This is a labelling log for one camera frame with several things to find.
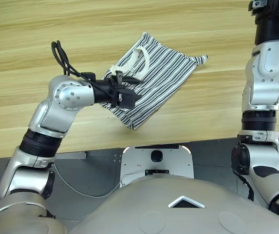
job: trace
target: wooden tabletop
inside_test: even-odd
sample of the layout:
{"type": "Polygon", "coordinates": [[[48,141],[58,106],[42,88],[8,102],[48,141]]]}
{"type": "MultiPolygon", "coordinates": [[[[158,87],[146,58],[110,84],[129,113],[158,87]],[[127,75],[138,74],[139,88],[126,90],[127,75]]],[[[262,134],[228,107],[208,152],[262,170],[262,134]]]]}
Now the wooden tabletop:
{"type": "MultiPolygon", "coordinates": [[[[12,155],[49,81],[72,65],[100,78],[144,31],[209,60],[138,130],[100,105],[79,112],[59,152],[235,137],[256,26],[248,0],[0,0],[0,157],[12,155]]],[[[279,113],[277,130],[279,131],[279,113]]]]}

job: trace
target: vent grille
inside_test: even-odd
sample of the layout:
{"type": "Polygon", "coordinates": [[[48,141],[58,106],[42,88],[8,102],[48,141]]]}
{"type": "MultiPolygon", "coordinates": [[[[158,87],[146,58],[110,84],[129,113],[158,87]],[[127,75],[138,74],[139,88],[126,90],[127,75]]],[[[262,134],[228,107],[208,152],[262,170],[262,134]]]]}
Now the vent grille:
{"type": "Polygon", "coordinates": [[[182,201],[178,202],[175,206],[173,206],[173,208],[199,208],[199,207],[197,207],[187,201],[182,200],[182,201]]]}

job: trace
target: bag handle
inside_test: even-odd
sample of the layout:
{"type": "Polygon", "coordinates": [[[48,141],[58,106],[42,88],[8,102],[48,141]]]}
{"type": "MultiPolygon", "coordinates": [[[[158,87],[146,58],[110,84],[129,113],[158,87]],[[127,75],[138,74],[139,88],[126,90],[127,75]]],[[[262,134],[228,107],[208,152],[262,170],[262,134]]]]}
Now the bag handle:
{"type": "Polygon", "coordinates": [[[136,73],[133,77],[136,79],[142,80],[144,78],[144,76],[147,74],[149,66],[150,66],[149,54],[148,54],[147,50],[142,46],[137,46],[136,48],[134,48],[130,59],[127,61],[127,63],[124,66],[113,65],[110,68],[111,73],[115,76],[116,71],[121,71],[123,73],[126,73],[126,72],[132,70],[133,69],[132,67],[138,60],[138,57],[141,52],[143,52],[143,54],[144,54],[145,66],[140,72],[136,73]]]}

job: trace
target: striped cloth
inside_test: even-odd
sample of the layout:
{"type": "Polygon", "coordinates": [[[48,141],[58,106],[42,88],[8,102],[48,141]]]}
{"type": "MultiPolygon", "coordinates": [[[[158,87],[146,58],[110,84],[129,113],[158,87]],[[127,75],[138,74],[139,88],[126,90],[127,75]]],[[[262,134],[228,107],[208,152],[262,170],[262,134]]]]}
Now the striped cloth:
{"type": "MultiPolygon", "coordinates": [[[[102,103],[114,113],[128,128],[133,130],[140,127],[166,100],[188,79],[189,75],[208,59],[207,55],[189,57],[181,52],[165,47],[147,32],[123,55],[115,64],[123,66],[131,57],[134,48],[144,47],[150,59],[149,69],[143,77],[141,84],[130,85],[123,83],[127,88],[134,90],[142,97],[136,102],[136,106],[130,110],[111,107],[109,103],[102,103]]],[[[143,53],[138,57],[133,68],[126,72],[126,76],[134,76],[145,65],[143,53]]],[[[110,75],[110,70],[102,77],[110,75]]]]}

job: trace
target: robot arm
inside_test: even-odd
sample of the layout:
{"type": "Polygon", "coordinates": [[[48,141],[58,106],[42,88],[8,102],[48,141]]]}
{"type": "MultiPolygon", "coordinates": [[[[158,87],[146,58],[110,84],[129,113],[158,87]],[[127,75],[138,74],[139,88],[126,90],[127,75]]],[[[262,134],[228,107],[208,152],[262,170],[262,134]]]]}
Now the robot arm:
{"type": "Polygon", "coordinates": [[[70,64],[60,42],[52,43],[64,75],[51,80],[47,98],[39,104],[23,137],[15,149],[0,183],[0,233],[66,233],[45,207],[53,189],[55,174],[50,169],[62,139],[76,114],[85,106],[110,102],[112,106],[132,108],[140,98],[122,82],[140,81],[123,77],[122,72],[104,80],[93,73],[79,73],[70,64]],[[83,79],[73,79],[74,74],[83,79]]]}
{"type": "Polygon", "coordinates": [[[232,151],[232,168],[256,192],[262,206],[279,214],[279,0],[251,1],[256,47],[242,94],[242,129],[232,151]]]}

